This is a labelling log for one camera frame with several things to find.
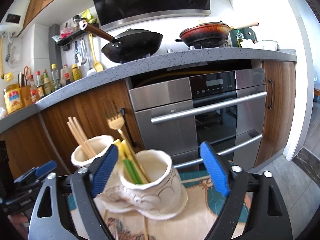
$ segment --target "oven glass door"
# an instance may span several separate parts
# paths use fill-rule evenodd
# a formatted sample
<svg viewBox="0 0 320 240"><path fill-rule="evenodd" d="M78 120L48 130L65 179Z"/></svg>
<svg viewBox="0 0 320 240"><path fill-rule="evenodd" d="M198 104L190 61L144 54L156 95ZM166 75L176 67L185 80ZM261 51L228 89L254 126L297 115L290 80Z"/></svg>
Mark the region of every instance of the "oven glass door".
<svg viewBox="0 0 320 240"><path fill-rule="evenodd" d="M193 99L193 107L201 107L236 98L236 91ZM195 115L198 146L207 141L216 152L235 146L237 106L225 107ZM226 155L233 159L233 152Z"/></svg>

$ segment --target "brown wok handle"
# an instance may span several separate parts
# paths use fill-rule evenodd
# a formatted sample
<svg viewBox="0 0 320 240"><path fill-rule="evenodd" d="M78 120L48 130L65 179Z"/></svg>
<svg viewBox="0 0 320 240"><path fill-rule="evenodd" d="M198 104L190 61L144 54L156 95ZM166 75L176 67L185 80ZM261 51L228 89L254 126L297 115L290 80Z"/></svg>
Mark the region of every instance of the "brown wok handle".
<svg viewBox="0 0 320 240"><path fill-rule="evenodd" d="M247 27L252 27L252 26L259 26L258 22L251 22L245 25L233 25L230 28L233 29L243 29L243 28L247 28Z"/></svg>
<svg viewBox="0 0 320 240"><path fill-rule="evenodd" d="M94 26L90 23L87 23L85 20L80 21L79 26L80 26L81 30L84 30L86 32L94 34L100 38L107 40L107 41L111 41L112 43L118 42L118 40L115 39L113 36L104 32L102 29L99 29L96 26Z"/></svg>

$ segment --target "oven control panel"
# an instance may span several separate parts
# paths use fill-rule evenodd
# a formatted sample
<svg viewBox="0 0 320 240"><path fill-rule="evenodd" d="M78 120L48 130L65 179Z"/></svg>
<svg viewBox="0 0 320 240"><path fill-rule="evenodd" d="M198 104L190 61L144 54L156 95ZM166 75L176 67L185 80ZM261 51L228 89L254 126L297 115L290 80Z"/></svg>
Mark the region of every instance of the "oven control panel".
<svg viewBox="0 0 320 240"><path fill-rule="evenodd" d="M192 98L236 90L234 71L190 77Z"/></svg>

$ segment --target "countertop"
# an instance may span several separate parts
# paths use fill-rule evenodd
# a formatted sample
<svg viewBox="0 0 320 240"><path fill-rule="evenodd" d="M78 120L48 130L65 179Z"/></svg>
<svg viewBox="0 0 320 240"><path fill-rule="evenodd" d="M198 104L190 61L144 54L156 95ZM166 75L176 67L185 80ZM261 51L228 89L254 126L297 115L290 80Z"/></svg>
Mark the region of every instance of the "countertop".
<svg viewBox="0 0 320 240"><path fill-rule="evenodd" d="M261 59L297 62L295 49L271 51L244 48L211 48L151 56L124 63L113 68L103 70L97 74L82 78L59 89L58 91L53 92L34 105L9 114L7 117L0 120L0 134L22 120L32 116L33 114L39 113L60 101L110 82L168 67L233 59Z"/></svg>

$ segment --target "wooden floor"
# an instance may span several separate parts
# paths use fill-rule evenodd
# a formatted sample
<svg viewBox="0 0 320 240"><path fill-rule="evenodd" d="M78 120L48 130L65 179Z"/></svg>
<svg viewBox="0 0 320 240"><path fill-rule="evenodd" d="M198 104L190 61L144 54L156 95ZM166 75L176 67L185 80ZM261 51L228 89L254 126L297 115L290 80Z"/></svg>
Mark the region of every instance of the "wooden floor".
<svg viewBox="0 0 320 240"><path fill-rule="evenodd" d="M320 159L320 102L313 103L310 125L303 147Z"/></svg>

